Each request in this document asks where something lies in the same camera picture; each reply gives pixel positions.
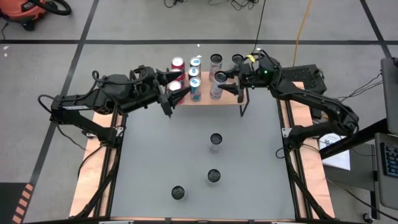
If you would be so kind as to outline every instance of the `wooden board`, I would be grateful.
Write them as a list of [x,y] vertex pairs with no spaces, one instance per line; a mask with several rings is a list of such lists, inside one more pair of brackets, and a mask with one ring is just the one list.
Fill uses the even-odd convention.
[[[188,75],[185,74],[185,81],[184,81],[184,86],[189,86],[188,83]],[[210,98],[210,90],[212,86],[212,82],[209,81],[209,72],[202,72],[201,73],[201,99],[200,101],[192,101],[191,100],[191,94],[188,93],[181,106],[183,105],[245,105],[247,102],[246,98],[246,92],[244,91],[244,96],[243,96],[243,102],[238,103],[238,96],[234,96],[232,93],[229,93],[227,91],[223,91],[223,94],[221,95],[221,98],[219,100],[213,100]],[[232,79],[228,79],[227,84],[232,84],[235,81]]]
[[[304,88],[304,85],[301,82],[295,84],[299,88]],[[308,106],[297,103],[296,101],[290,101],[290,105],[292,108],[295,125],[302,125],[306,127],[313,124],[310,108]],[[287,117],[286,105],[284,101],[281,101],[281,107],[285,127],[289,127],[289,119]],[[318,143],[315,139],[306,139],[304,143],[318,149]],[[310,191],[315,200],[317,200],[319,205],[324,209],[324,211],[331,217],[334,217],[335,213],[331,204],[329,189],[325,177],[325,171],[323,170],[323,164],[319,152],[315,152],[308,146],[302,146],[300,149],[300,153],[304,169],[305,181],[307,183],[307,189]],[[292,161],[295,161],[295,156],[293,152],[290,153],[290,156],[292,158]],[[296,192],[298,205],[300,208],[300,214],[302,217],[306,217],[303,194],[298,187],[296,187]],[[314,218],[317,218],[317,214],[314,211],[312,211],[312,214]]]
[[[302,83],[296,83],[297,86],[303,88]],[[293,111],[293,118],[295,124],[301,124],[303,126],[312,125],[311,114],[308,106],[305,106],[301,103],[297,103],[295,101],[291,101],[291,107]],[[287,118],[287,111],[285,107],[285,102],[281,101],[282,107],[282,116],[285,121],[285,126],[289,127],[289,122]],[[93,121],[102,125],[109,126],[111,124],[112,116],[107,115],[99,115],[95,114]],[[308,139],[305,141],[305,144],[311,145],[315,148],[318,148],[318,144],[314,139]],[[94,151],[100,143],[97,139],[91,139],[87,142],[87,151],[85,152],[85,157],[88,156],[92,151]],[[334,217],[333,206],[331,204],[330,194],[328,190],[328,186],[326,183],[325,173],[323,171],[322,160],[320,159],[319,153],[315,152],[312,149],[304,146],[300,150],[302,156],[302,164],[305,173],[305,180],[307,182],[308,190],[314,196],[315,200],[322,206],[322,208],[329,214]],[[70,215],[76,215],[80,212],[83,207],[87,204],[87,202],[91,199],[92,195],[95,193],[98,188],[98,183],[100,181],[101,169],[103,166],[105,155],[105,148],[101,149],[97,154],[95,154],[92,158],[90,158],[85,166],[82,168],[80,172],[80,178],[77,183],[75,197],[73,199]],[[305,207],[303,202],[303,195],[298,187],[297,190],[297,198],[298,204],[300,207],[301,217],[305,217]],[[105,191],[103,195],[103,202],[108,201],[109,188]],[[106,204],[103,203],[103,206],[100,210],[100,215],[105,214]],[[149,217],[128,217],[133,218],[135,220],[154,220],[156,218]]]

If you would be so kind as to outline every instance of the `black floor stripe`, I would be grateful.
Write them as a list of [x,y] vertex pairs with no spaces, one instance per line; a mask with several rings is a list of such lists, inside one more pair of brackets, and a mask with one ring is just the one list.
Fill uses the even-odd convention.
[[368,4],[366,3],[365,0],[361,0],[361,4],[362,4],[363,9],[365,10],[366,16],[369,19],[369,22],[371,23],[374,34],[376,35],[377,39],[381,42],[381,48],[383,49],[384,55],[386,57],[391,57],[390,50],[388,49],[388,46],[385,43],[383,36],[381,35],[379,27],[377,26],[376,21],[373,18],[373,15],[371,13],[371,10],[370,10]]
[[[103,45],[169,45],[169,44],[254,44],[256,40],[4,40],[0,44],[103,44]],[[296,40],[258,40],[257,44],[295,45]],[[398,40],[300,40],[299,45],[398,45]]]
[[[87,18],[85,27],[83,29],[83,33],[81,34],[78,46],[76,48],[76,52],[75,52],[72,62],[71,62],[71,65],[70,65],[70,68],[68,71],[68,75],[67,75],[67,77],[65,79],[65,83],[63,84],[63,87],[62,87],[62,91],[61,91],[62,95],[66,95],[68,93],[70,84],[72,82],[73,75],[75,74],[76,66],[77,66],[79,58],[80,58],[81,51],[83,50],[84,41],[87,38],[88,30],[90,29],[91,22],[93,21],[93,18],[94,18],[94,14],[95,14],[95,11],[96,11],[96,8],[98,5],[98,1],[99,0],[94,0],[93,5],[91,6],[90,13],[88,14],[88,18]],[[30,177],[30,182],[33,185],[36,185],[37,181],[39,180],[40,173],[42,171],[45,158],[47,157],[47,153],[49,151],[49,147],[50,147],[54,132],[55,132],[55,125],[53,123],[50,123],[49,129],[44,138],[42,148],[41,148],[39,156],[37,158],[36,165],[33,169],[32,176]]]

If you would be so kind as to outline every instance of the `table leg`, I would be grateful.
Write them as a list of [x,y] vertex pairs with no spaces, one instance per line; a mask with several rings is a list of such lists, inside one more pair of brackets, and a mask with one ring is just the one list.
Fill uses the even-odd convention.
[[250,102],[250,97],[249,97],[249,89],[246,88],[246,98],[248,99],[248,101],[246,102],[246,104],[244,105],[244,109],[242,110],[242,105],[239,105],[239,110],[241,112],[241,116],[244,115],[244,112],[246,111],[246,109],[248,108],[249,102]]

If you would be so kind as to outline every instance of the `small wooden platform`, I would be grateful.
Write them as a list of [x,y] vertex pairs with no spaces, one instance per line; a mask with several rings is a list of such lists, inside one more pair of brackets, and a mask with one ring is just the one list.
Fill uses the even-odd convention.
[[[191,94],[188,93],[185,98],[184,102],[180,104],[183,105],[190,105],[190,106],[198,106],[198,105],[245,105],[248,101],[246,92],[244,91],[243,102],[238,103],[238,96],[234,96],[232,93],[227,91],[223,91],[223,94],[219,100],[213,100],[210,98],[210,90],[211,85],[213,84],[209,80],[209,72],[202,72],[201,73],[201,99],[200,101],[192,101]],[[232,79],[228,79],[227,84],[232,84],[235,81]],[[185,81],[184,86],[189,86],[188,83],[188,74],[185,74]]]

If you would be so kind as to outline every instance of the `blue soda can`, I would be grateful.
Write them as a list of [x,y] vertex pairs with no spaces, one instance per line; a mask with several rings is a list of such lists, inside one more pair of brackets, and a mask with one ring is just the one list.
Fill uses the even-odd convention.
[[189,80],[189,86],[191,87],[191,100],[200,101],[201,91],[200,91],[201,81],[199,78],[191,78]]

